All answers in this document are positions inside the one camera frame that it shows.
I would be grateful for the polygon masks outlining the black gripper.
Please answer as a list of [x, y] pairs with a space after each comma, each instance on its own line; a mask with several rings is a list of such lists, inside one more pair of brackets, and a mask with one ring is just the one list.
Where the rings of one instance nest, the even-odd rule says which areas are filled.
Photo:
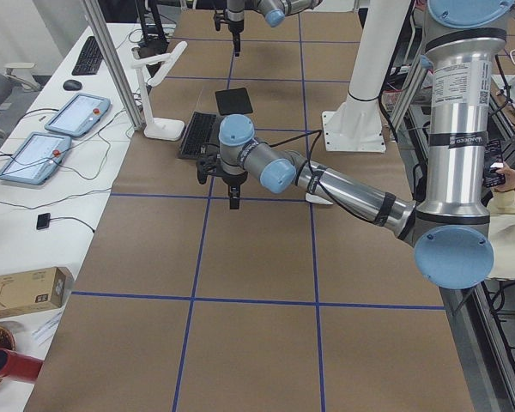
[[244, 10], [225, 10], [225, 17], [227, 20], [228, 30], [233, 38], [233, 54], [239, 56], [241, 52], [240, 35], [244, 31], [245, 16]]
[[241, 186], [246, 182], [247, 177], [246, 171], [239, 174], [223, 173], [222, 180], [227, 185], [230, 209], [239, 209]]

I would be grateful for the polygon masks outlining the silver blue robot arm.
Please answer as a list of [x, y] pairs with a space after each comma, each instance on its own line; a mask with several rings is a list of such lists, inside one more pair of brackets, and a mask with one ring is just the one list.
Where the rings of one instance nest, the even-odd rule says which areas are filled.
[[442, 288], [472, 288], [494, 265], [490, 215], [482, 203], [492, 62], [505, 46], [510, 1], [429, 1], [403, 89], [391, 112], [383, 88], [414, 5], [370, 3], [346, 100], [323, 113], [325, 147], [381, 152], [385, 118], [409, 180], [412, 199], [365, 185], [309, 155], [269, 145], [243, 114], [219, 128], [215, 165], [232, 187], [247, 177], [274, 193], [290, 185], [310, 200], [334, 203], [352, 216], [391, 230], [414, 249], [415, 263]]
[[245, 11], [259, 13], [270, 27], [279, 26], [288, 16], [297, 15], [308, 9], [315, 9], [321, 0], [227, 0], [226, 8], [215, 12], [215, 30], [220, 31], [221, 25], [227, 25], [233, 39], [233, 54], [238, 57], [241, 52], [240, 35], [245, 29]]

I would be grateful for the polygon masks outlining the person hand holding phone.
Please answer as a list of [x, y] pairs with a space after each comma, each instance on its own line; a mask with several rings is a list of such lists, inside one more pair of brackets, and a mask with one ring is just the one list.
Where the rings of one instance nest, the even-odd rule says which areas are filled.
[[514, 169], [512, 169], [508, 166], [505, 166], [505, 167], [496, 169], [495, 172], [498, 175], [503, 176], [505, 181], [500, 185], [493, 186], [491, 188], [491, 191], [505, 193], [508, 191], [515, 190], [515, 170]]

